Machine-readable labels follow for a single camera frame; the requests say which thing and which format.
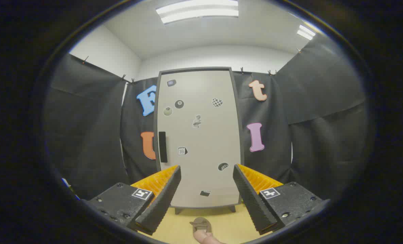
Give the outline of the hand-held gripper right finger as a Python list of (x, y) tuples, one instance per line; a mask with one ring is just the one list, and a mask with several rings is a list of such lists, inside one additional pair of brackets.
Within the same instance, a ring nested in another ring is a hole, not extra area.
[(297, 182), (281, 183), (244, 165), (234, 165), (233, 179), (260, 235), (318, 213), (330, 202)]

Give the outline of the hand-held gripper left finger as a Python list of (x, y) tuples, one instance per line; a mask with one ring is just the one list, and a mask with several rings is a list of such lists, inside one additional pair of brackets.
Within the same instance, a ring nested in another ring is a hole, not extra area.
[(116, 183), (85, 204), (104, 218), (148, 235), (156, 232), (181, 181), (178, 165), (133, 184)]

